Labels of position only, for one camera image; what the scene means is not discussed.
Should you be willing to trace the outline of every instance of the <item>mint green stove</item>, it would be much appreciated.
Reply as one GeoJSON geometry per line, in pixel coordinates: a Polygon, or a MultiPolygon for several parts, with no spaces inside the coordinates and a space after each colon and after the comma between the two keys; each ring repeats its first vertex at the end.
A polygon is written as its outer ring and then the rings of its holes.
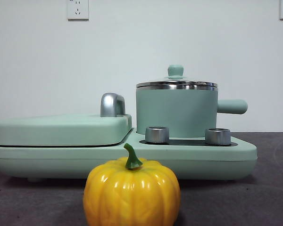
{"type": "Polygon", "coordinates": [[[242,114],[242,100],[218,100],[217,84],[184,79],[171,65],[163,81],[137,85],[137,128],[114,93],[101,99],[100,115],[75,114],[0,121],[0,171],[37,181],[87,178],[96,166],[127,156],[157,160],[178,179],[234,180],[249,175],[257,148],[216,128],[217,113],[242,114]]]}
{"type": "Polygon", "coordinates": [[[0,171],[31,181],[87,178],[94,167],[126,156],[123,146],[129,143],[139,157],[159,161],[179,179],[233,180],[252,172],[257,149],[230,139],[231,144],[224,146],[206,144],[204,137],[149,143],[132,128],[128,114],[4,120],[0,121],[0,171]]]}

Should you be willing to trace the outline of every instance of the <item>silver knob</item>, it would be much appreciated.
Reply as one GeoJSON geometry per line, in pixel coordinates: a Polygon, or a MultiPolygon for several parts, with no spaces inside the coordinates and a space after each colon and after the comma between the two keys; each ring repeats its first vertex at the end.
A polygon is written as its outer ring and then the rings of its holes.
{"type": "Polygon", "coordinates": [[[206,141],[210,145],[230,145],[231,131],[229,129],[213,128],[206,130],[206,141]]]}
{"type": "Polygon", "coordinates": [[[149,143],[168,143],[169,128],[151,126],[146,128],[146,142],[149,143]]]}

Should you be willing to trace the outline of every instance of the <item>yellow pumpkin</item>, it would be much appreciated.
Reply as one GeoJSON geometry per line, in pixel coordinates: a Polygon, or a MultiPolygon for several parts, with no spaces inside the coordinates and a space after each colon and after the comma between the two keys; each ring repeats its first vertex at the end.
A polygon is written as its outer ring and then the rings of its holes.
{"type": "Polygon", "coordinates": [[[172,226],[180,206],[173,171],[158,161],[128,157],[94,168],[88,175],[83,205],[89,226],[172,226]]]}

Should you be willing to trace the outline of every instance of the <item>gray carpet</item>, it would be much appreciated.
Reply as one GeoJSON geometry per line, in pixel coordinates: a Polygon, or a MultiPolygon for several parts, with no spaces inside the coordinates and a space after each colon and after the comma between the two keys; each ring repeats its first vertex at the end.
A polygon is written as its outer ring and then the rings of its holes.
{"type": "MultiPolygon", "coordinates": [[[[258,148],[253,173],[237,181],[180,180],[175,226],[283,226],[283,133],[233,133],[258,148]]],[[[0,173],[0,226],[84,226],[85,180],[29,183],[0,173]]]]}

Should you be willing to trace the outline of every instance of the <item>saucepan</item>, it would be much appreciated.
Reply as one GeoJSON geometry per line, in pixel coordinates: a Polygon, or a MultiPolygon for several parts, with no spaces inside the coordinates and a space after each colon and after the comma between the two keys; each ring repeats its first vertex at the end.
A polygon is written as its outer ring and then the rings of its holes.
{"type": "Polygon", "coordinates": [[[243,114],[244,100],[218,100],[217,84],[190,81],[181,65],[168,67],[168,76],[136,85],[137,133],[147,127],[167,127],[170,137],[204,137],[216,127],[217,113],[243,114]]]}

